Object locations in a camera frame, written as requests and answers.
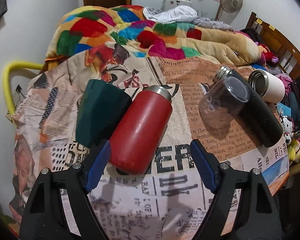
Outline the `standing electric fan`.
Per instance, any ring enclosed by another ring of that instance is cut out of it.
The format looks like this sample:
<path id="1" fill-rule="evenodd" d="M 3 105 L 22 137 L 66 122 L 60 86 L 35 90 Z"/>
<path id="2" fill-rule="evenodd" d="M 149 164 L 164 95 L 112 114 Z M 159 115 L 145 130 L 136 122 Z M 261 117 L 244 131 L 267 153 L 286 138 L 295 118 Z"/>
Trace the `standing electric fan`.
<path id="1" fill-rule="evenodd" d="M 239 12 L 242 8 L 243 0 L 220 0 L 216 20 L 219 21 L 223 12 L 233 14 Z"/>

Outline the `black thermos bottle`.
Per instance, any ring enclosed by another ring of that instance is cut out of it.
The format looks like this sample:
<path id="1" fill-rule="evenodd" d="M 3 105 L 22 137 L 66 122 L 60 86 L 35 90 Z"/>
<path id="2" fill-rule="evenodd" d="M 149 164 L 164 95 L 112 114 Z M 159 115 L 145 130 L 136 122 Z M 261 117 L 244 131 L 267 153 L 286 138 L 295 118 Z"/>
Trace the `black thermos bottle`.
<path id="1" fill-rule="evenodd" d="M 225 77 L 239 79 L 248 89 L 250 98 L 239 112 L 239 117 L 246 123 L 262 145 L 267 148 L 274 146 L 283 134 L 279 120 L 251 85 L 235 69 L 228 66 L 221 66 L 217 74 L 213 77 L 213 82 L 216 83 Z"/>

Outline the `dark green cup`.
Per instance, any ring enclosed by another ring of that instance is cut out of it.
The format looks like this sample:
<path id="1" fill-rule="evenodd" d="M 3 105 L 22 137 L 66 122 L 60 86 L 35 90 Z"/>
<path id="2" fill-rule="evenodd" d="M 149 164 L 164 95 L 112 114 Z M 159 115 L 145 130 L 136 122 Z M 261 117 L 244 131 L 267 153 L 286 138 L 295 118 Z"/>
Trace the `dark green cup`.
<path id="1" fill-rule="evenodd" d="M 131 103 L 131 97 L 116 86 L 89 80 L 78 108 L 76 141 L 90 148 L 110 139 Z"/>

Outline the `colourful patchwork blanket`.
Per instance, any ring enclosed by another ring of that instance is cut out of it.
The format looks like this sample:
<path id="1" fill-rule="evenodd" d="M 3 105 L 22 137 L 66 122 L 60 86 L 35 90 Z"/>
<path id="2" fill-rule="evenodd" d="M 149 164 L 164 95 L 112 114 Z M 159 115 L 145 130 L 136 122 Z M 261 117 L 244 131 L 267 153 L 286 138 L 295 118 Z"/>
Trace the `colourful patchwork blanket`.
<path id="1" fill-rule="evenodd" d="M 64 61 L 87 49 L 118 43 L 136 57 L 180 60 L 202 57 L 246 66 L 266 62 L 265 48 L 240 31 L 202 28 L 190 22 L 148 20 L 139 5 L 79 7 L 65 14 L 53 35 L 46 61 Z"/>

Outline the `red thermos bottle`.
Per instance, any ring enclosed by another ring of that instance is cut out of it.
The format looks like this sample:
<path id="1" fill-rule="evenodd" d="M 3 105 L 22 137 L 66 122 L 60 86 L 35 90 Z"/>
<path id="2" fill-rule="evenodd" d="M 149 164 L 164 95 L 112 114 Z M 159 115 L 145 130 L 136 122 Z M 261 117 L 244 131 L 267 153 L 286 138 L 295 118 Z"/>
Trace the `red thermos bottle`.
<path id="1" fill-rule="evenodd" d="M 159 85 L 139 92 L 110 138 L 110 163 L 127 174 L 144 174 L 166 131 L 172 97 Z"/>

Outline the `white grey crumpled cloth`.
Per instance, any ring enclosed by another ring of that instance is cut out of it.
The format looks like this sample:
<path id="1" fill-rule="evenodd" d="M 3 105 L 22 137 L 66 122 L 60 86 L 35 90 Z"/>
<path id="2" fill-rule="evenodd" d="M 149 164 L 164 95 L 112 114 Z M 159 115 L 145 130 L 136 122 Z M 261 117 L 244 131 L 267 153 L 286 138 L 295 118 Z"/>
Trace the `white grey crumpled cloth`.
<path id="1" fill-rule="evenodd" d="M 168 11 L 144 7 L 143 15 L 147 20 L 151 20 L 156 23 L 192 23 L 201 28 L 234 32 L 231 25 L 221 21 L 213 21 L 207 17 L 198 16 L 197 12 L 187 5 L 179 5 Z"/>

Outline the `white thermos bottle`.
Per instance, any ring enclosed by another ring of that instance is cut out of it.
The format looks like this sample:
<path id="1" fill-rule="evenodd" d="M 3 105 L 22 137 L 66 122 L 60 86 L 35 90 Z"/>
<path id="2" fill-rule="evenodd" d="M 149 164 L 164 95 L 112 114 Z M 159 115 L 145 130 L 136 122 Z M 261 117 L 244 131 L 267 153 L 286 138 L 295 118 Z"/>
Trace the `white thermos bottle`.
<path id="1" fill-rule="evenodd" d="M 254 70 L 249 75 L 248 82 L 265 102 L 279 103 L 285 96 L 283 82 L 262 69 Z"/>

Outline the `clear plastic cup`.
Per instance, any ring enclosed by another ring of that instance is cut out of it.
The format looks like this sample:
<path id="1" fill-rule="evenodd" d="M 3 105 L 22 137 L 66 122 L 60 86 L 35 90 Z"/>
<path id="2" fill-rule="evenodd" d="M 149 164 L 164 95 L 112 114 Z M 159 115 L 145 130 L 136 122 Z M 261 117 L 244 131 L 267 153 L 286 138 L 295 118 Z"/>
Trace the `clear plastic cup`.
<path id="1" fill-rule="evenodd" d="M 238 78 L 230 76 L 219 80 L 199 102 L 203 123 L 215 129 L 225 128 L 249 98 L 249 89 Z"/>

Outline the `yellow plush toy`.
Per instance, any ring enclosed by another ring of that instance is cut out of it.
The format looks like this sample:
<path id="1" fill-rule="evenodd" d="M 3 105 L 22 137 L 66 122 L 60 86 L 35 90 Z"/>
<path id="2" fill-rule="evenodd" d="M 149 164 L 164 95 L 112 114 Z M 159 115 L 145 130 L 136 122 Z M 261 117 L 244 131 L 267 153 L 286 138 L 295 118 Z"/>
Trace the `yellow plush toy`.
<path id="1" fill-rule="evenodd" d="M 300 162 L 300 142 L 294 140 L 288 146 L 288 159 L 292 162 Z"/>

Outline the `red plush toy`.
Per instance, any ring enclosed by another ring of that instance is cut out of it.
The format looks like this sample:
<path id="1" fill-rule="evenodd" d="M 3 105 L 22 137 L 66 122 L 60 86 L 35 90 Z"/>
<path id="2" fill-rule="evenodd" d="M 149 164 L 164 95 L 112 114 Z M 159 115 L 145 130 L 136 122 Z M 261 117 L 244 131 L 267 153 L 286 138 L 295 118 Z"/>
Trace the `red plush toy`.
<path id="1" fill-rule="evenodd" d="M 277 64 L 279 58 L 276 54 L 274 54 L 265 44 L 256 43 L 258 46 L 259 51 L 261 52 L 261 57 L 257 61 L 257 64 L 263 65 L 266 63 L 273 63 Z"/>

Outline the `white small cabinet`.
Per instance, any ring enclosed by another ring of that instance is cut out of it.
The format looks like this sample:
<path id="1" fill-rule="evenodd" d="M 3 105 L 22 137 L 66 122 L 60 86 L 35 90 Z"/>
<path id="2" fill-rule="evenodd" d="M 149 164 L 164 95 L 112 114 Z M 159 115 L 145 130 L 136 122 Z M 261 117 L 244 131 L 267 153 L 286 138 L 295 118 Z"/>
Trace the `white small cabinet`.
<path id="1" fill-rule="evenodd" d="M 168 11 L 180 5 L 192 7 L 191 0 L 163 0 L 162 10 Z"/>

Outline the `dalmatian plush toy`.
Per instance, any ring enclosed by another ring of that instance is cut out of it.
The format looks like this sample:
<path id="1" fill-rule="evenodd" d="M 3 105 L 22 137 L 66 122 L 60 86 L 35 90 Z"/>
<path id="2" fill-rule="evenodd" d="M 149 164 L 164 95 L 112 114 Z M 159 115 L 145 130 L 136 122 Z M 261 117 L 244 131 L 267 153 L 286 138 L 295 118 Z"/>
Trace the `dalmatian plush toy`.
<path id="1" fill-rule="evenodd" d="M 293 118 L 291 116 L 284 115 L 284 116 L 280 116 L 280 119 L 281 119 L 281 125 L 283 128 L 283 134 L 285 137 L 285 141 L 286 141 L 287 146 L 289 146 L 294 138 Z"/>

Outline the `wooden bed headboard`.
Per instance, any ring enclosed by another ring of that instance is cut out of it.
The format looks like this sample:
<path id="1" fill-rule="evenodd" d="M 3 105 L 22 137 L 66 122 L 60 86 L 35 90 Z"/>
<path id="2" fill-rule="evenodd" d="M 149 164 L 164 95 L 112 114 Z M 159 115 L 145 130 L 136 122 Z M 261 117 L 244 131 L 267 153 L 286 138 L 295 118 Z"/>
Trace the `wooden bed headboard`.
<path id="1" fill-rule="evenodd" d="M 282 71 L 292 80 L 300 77 L 300 51 L 288 38 L 274 26 L 258 18 L 255 12 L 250 14 L 246 27 L 255 29 L 264 44 L 278 56 L 279 61 L 276 65 Z"/>

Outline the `newspaper print tablecloth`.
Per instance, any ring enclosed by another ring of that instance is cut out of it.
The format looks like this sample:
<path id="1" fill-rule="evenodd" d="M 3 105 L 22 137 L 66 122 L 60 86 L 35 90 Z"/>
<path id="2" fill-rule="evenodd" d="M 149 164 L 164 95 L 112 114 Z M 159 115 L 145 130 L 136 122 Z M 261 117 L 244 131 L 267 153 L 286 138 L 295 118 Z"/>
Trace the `newspaper print tablecloth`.
<path id="1" fill-rule="evenodd" d="M 13 120 L 20 239 L 281 239 L 264 172 L 231 150 L 285 152 L 234 67 L 82 51 L 33 78 Z"/>

